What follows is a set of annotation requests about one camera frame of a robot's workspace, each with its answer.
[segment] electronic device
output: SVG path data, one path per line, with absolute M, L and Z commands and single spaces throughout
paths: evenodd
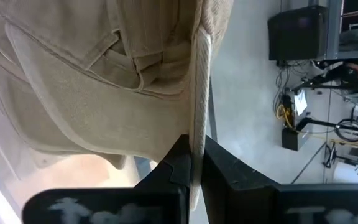
M 306 60 L 324 58 L 327 9 L 310 6 L 285 11 L 268 20 L 269 59 Z
M 313 125 L 301 121 L 295 129 L 285 127 L 282 130 L 282 147 L 286 149 L 291 149 L 294 151 L 299 151 L 302 146 L 310 138 L 310 133 L 312 133 Z

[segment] metal stand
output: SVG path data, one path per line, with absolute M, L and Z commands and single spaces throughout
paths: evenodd
M 333 142 L 332 147 L 329 147 L 328 145 L 326 145 L 326 149 L 329 152 L 329 157 L 327 158 L 327 161 L 324 163 L 324 166 L 326 168 L 330 169 L 331 166 L 335 163 L 336 159 L 343 159 L 344 162 L 347 164 L 358 166 L 358 159 L 351 159 L 349 157 L 337 155 L 335 142 Z
M 291 149 L 294 151 L 299 151 L 305 142 L 309 139 L 310 135 L 313 133 L 313 128 L 309 124 L 317 124 L 322 126 L 331 127 L 334 129 L 336 134 L 344 139 L 344 136 L 339 132 L 339 130 L 348 130 L 358 132 L 358 127 L 348 126 L 341 124 L 342 122 L 349 123 L 350 119 L 344 119 L 338 124 L 329 123 L 325 121 L 318 121 L 311 118 L 303 118 L 295 128 L 285 127 L 282 130 L 282 147 L 286 149 Z M 355 139 L 346 139 L 346 141 L 356 142 L 358 141 L 358 133 L 353 133 L 353 135 L 357 134 L 357 138 Z

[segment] black cable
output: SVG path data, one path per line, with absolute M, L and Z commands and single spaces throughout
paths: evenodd
M 306 118 L 313 118 L 315 120 L 317 120 L 317 118 L 315 118 L 314 116 L 307 116 Z M 331 132 L 334 132 L 335 131 L 335 128 L 333 128 L 332 130 L 329 130 L 329 131 L 321 131 L 321 132 L 305 132 L 305 131 L 297 131 L 295 128 L 292 128 L 292 130 L 296 131 L 296 132 L 299 132 L 299 133 L 308 133 L 308 134 L 327 134 L 327 133 L 331 133 Z
M 216 126 L 216 117 L 215 117 L 215 106 L 214 106 L 214 95 L 212 89 L 212 78 L 209 79 L 209 91 L 208 91 L 208 120 L 209 127 L 211 130 L 211 138 L 218 142 L 218 128 Z
M 302 67 L 310 63 L 310 60 L 305 60 L 303 63 L 299 63 L 299 61 L 295 61 L 295 63 L 297 66 Z
M 346 126 L 346 124 L 350 124 L 351 127 L 354 127 L 353 124 L 355 124 L 358 128 L 358 121 L 356 120 L 353 120 L 353 119 L 343 119 L 342 121 L 338 122 L 338 126 Z M 357 138 L 354 138 L 354 139 L 351 139 L 351 138 L 347 138 L 345 137 L 341 132 L 340 132 L 340 127 L 337 128 L 335 127 L 335 133 L 343 140 L 345 141 L 348 141 L 348 142 L 358 142 L 358 137 Z
M 291 68 L 292 69 L 292 71 L 294 72 L 293 74 L 294 75 L 296 75 L 296 76 L 298 76 L 298 77 L 300 77 L 300 78 L 307 78 L 307 75 L 309 75 L 309 73 L 307 73 L 307 72 L 300 72 L 300 71 L 298 71 L 298 70 L 296 70 L 295 68 Z
M 328 116 L 327 116 L 327 121 L 329 121 L 329 116 L 331 115 L 331 95 L 332 95 L 332 90 L 329 90 L 329 100 L 328 100 Z M 326 145 L 328 145 L 328 133 L 326 133 Z
M 291 69 L 292 69 L 293 71 L 296 71 L 296 72 L 301 73 L 301 74 L 309 74 L 308 72 L 306 72 L 306 71 L 304 71 L 304 70 L 299 71 L 299 70 L 297 70 L 295 67 L 291 67 Z
M 278 107 L 282 104 L 282 97 L 285 94 L 285 89 L 288 85 L 288 82 L 290 80 L 291 74 L 294 74 L 293 72 L 290 73 L 291 70 L 295 70 L 294 67 L 296 66 L 303 66 L 306 65 L 308 63 L 308 61 L 303 62 L 303 64 L 300 64 L 299 61 L 295 61 L 295 65 L 292 64 L 288 64 L 287 67 L 283 67 L 280 68 L 279 73 L 276 77 L 275 80 L 275 85 L 278 88 L 276 95 L 274 97 L 273 100 L 273 112 L 276 113 L 278 110 Z M 303 131 L 297 131 L 299 133 L 308 133 L 308 134 L 327 134 L 327 133 L 331 133 L 334 132 L 335 129 L 329 130 L 329 131 L 324 131 L 324 132 L 303 132 Z

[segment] grey floor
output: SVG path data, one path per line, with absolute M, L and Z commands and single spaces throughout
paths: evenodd
M 326 135 L 310 138 L 298 152 L 284 149 L 280 146 L 283 122 L 272 111 L 278 68 L 269 61 L 267 20 L 280 8 L 306 5 L 307 1 L 283 5 L 278 0 L 235 0 L 211 70 L 218 143 L 281 184 L 322 184 L 331 178 L 322 165 L 325 150 L 318 151 Z M 298 81 L 299 76 L 291 76 L 290 83 Z M 307 110 L 315 118 L 338 122 L 350 116 L 343 110 L 341 96 L 330 90 L 321 93 L 306 92 Z M 314 132 L 326 130 L 313 127 Z M 191 213 L 190 223 L 208 223 L 202 198 Z

